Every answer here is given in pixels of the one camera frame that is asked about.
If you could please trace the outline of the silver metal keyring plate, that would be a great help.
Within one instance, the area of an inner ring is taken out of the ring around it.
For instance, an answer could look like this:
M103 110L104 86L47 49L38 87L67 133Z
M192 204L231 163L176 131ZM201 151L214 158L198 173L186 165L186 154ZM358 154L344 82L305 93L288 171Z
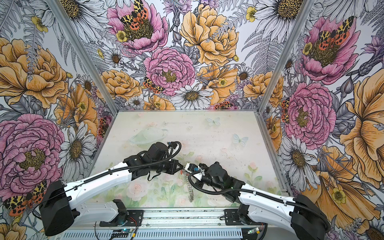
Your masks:
M189 182L189 173L186 170L181 170L181 175L183 178L183 184L187 187L189 201L192 203L194 201L194 191Z

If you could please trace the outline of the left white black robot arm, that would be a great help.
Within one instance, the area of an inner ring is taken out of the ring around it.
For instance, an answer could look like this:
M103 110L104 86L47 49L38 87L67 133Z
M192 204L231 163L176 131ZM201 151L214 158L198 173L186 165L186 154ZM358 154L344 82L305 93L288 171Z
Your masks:
M85 203L91 198L121 184L128 184L146 176L152 180L162 173L174 175L183 169L175 160L182 149L178 141L167 144L156 142L147 151L132 155L123 162L99 174L64 184L56 181L49 185L39 212L45 235L52 237L69 229L72 225L101 223L103 227L123 226L129 221L127 207L122 200L105 204Z

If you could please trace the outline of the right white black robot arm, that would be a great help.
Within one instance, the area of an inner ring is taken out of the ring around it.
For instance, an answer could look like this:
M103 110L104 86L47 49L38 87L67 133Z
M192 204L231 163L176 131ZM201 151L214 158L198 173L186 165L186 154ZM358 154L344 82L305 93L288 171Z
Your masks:
M228 175L220 163L188 163L185 171L195 190L238 203L241 223L263 223L296 234L300 240L323 240L331 230L326 215L306 196L284 197L259 190Z

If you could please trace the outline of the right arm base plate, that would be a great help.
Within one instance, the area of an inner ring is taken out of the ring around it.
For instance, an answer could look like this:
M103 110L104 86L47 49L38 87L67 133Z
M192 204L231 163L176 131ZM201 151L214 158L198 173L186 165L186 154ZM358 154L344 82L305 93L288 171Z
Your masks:
M224 209L226 226L256 226L259 223L252 221L249 217L241 215L238 209Z

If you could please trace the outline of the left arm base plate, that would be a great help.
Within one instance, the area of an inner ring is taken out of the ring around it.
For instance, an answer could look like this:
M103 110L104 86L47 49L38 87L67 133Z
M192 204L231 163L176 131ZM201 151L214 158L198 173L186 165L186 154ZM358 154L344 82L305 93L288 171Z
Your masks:
M119 213L112 221L99 223L100 227L140 227L144 210L127 210Z

